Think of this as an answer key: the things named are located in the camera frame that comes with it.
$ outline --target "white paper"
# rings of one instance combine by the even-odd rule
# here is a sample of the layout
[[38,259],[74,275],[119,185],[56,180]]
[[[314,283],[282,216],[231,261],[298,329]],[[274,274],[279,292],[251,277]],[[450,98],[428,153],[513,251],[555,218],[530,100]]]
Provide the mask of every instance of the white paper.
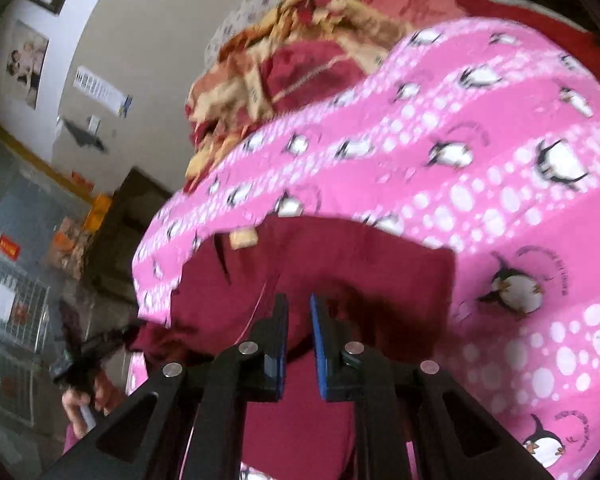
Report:
[[0,284],[0,319],[8,322],[11,317],[11,309],[16,300],[16,291],[4,283]]
[[105,105],[117,116],[126,117],[131,105],[131,96],[121,92],[89,69],[78,67],[75,72],[74,88]]

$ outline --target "white wall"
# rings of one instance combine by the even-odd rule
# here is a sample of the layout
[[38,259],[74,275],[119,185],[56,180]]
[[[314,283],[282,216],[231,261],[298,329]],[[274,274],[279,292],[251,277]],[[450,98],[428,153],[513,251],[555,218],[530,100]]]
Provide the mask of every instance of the white wall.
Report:
[[[37,156],[51,161],[64,81],[78,40],[98,0],[66,0],[59,16],[28,0],[14,0],[0,19],[0,124]],[[4,91],[10,38],[17,20],[49,39],[36,109]]]

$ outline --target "metal grille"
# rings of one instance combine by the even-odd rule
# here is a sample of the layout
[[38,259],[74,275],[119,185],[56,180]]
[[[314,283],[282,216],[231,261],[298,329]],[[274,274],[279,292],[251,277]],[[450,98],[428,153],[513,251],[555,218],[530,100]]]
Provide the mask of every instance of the metal grille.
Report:
[[33,373],[0,349],[0,411],[33,427]]
[[13,283],[16,292],[14,305],[22,310],[17,319],[7,322],[0,318],[0,333],[33,352],[39,351],[42,343],[40,329],[45,310],[48,286],[30,279],[24,272],[0,256],[0,284]]

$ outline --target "blue gripper pad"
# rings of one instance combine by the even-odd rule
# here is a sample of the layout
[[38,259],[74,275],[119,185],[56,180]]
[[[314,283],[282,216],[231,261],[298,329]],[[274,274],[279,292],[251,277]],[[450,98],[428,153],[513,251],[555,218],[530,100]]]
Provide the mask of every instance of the blue gripper pad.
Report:
[[322,400],[327,400],[327,359],[324,354],[324,342],[320,331],[320,320],[318,320],[318,300],[315,295],[311,296],[311,319],[314,325],[315,346],[315,368],[318,371],[318,388]]

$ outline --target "silver screw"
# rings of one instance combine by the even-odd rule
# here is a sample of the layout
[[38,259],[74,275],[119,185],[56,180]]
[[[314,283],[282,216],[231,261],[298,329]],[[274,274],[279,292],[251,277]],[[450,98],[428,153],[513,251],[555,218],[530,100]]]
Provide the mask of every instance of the silver screw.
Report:
[[258,344],[253,341],[245,341],[238,346],[238,352],[242,355],[252,355],[258,351]]
[[169,363],[164,365],[162,373],[165,377],[177,377],[182,373],[182,365],[180,363]]
[[420,363],[420,370],[429,375],[435,375],[440,371],[440,365],[435,361],[423,361]]
[[365,346],[358,341],[349,341],[344,345],[344,351],[351,355],[360,355],[365,351]]

